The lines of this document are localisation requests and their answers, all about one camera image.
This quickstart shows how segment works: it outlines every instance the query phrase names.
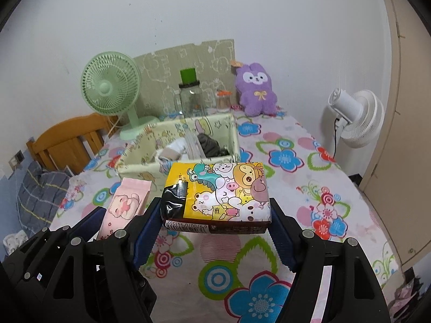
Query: black tape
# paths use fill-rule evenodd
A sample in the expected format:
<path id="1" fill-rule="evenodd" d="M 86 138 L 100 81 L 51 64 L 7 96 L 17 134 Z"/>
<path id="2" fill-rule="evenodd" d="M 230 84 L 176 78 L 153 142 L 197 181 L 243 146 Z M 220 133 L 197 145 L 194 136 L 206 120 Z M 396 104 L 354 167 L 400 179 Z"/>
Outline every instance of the black tape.
<path id="1" fill-rule="evenodd" d="M 160 200 L 160 214 L 163 222 L 183 217 L 187 187 L 188 182 L 180 182 L 176 185 L 165 187 Z"/>

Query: gray fabric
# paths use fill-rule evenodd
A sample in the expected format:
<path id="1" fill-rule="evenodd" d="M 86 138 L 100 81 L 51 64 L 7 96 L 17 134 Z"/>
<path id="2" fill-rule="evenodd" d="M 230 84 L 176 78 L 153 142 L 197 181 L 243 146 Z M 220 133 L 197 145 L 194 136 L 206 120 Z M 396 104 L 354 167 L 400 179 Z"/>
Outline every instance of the gray fabric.
<path id="1" fill-rule="evenodd" d="M 220 154 L 220 146 L 215 139 L 212 139 L 206 134 L 197 135 L 202 150 L 207 158 L 218 157 Z"/>
<path id="2" fill-rule="evenodd" d="M 64 172 L 47 172 L 36 161 L 30 164 L 16 201 L 19 221 L 29 237 L 50 226 L 68 187 Z"/>

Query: white fan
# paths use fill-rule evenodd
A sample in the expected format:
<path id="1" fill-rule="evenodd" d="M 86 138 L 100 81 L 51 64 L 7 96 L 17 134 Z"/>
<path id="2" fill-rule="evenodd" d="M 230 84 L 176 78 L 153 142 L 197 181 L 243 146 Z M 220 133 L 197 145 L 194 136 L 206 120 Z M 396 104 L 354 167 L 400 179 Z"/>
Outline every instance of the white fan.
<path id="1" fill-rule="evenodd" d="M 351 148 L 361 148 L 380 132 L 384 120 L 383 104 L 373 92 L 361 90 L 350 96 L 335 89 L 328 103 L 339 114 L 336 142 L 340 138 Z"/>

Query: fabric storage basket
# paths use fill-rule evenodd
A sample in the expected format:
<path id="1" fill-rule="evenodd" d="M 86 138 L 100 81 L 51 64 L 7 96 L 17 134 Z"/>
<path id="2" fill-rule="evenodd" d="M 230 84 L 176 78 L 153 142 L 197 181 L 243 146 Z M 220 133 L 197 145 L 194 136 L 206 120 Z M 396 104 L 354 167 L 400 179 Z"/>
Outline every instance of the fabric storage basket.
<path id="1" fill-rule="evenodd" d="M 226 146 L 231 155 L 200 160 L 181 160 L 181 162 L 215 164 L 241 161 L 237 128 L 232 114 L 215 114 L 207 117 L 193 117 L 150 124 L 142 134 L 138 135 L 136 142 L 126 148 L 115 165 L 121 178 L 131 177 L 152 182 L 148 203 L 154 197 L 162 195 L 169 174 L 169 171 L 158 162 L 151 162 L 153 153 L 156 149 L 164 148 L 177 138 L 183 137 L 186 130 L 195 134 L 207 134 L 215 139 L 221 147 Z"/>

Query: door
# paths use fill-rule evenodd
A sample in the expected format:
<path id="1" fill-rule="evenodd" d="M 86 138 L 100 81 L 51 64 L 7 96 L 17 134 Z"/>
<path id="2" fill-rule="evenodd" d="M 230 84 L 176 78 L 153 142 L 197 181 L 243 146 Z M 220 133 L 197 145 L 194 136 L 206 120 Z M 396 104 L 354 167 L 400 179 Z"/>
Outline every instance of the door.
<path id="1" fill-rule="evenodd" d="M 407 0 L 392 0 L 399 35 L 394 119 L 364 189 L 403 270 L 431 251 L 431 37 Z"/>

